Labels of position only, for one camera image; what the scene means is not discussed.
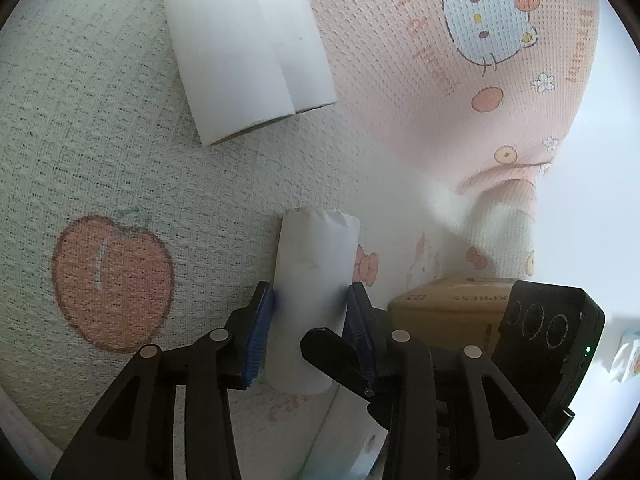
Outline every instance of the waffle-textured fabric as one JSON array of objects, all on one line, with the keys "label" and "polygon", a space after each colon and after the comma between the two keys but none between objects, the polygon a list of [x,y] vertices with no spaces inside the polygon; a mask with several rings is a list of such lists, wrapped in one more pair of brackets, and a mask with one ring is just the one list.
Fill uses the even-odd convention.
[{"label": "waffle-textured fabric", "polygon": [[[338,104],[209,148],[162,0],[22,0],[0,32],[0,384],[57,445],[131,351],[196,341],[273,279],[287,209],[360,219],[379,307],[533,274],[597,0],[311,2]],[[243,477],[295,478],[334,393],[232,392]]]}]

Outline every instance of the black device with green light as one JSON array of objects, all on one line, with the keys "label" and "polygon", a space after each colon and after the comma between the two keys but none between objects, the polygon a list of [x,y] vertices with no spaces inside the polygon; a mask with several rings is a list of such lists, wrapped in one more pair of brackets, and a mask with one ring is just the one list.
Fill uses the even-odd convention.
[{"label": "black device with green light", "polygon": [[605,316],[581,289],[516,282],[492,360],[556,440],[593,359]]}]

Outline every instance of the white wall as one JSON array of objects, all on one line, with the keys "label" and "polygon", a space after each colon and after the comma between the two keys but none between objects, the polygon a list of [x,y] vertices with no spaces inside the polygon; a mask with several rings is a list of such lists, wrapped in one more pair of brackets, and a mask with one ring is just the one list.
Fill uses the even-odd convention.
[{"label": "white wall", "polygon": [[607,374],[621,334],[640,329],[640,54],[606,0],[578,116],[538,187],[535,280],[579,286],[607,324],[559,441],[578,480],[606,459],[640,399],[640,378]]}]

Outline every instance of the triangular cutout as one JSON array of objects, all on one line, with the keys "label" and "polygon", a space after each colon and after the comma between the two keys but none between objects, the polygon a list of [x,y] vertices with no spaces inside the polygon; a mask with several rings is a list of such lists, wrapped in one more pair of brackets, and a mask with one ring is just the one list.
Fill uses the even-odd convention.
[{"label": "triangular cutout", "polygon": [[116,440],[127,440],[129,438],[140,382],[140,377],[130,378],[127,385],[107,410],[100,424],[98,424],[96,428],[98,435]]},{"label": "triangular cutout", "polygon": [[484,388],[496,440],[506,440],[526,434],[528,431],[526,423],[498,384],[491,377],[484,376],[482,388]]}]

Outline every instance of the brown box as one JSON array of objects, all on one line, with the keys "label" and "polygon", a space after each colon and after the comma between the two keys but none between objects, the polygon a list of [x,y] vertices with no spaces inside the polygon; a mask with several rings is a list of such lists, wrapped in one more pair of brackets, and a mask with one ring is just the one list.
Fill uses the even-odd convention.
[{"label": "brown box", "polygon": [[491,355],[498,327],[517,280],[445,278],[419,286],[389,303],[397,329],[429,346],[459,350],[476,345]]}]

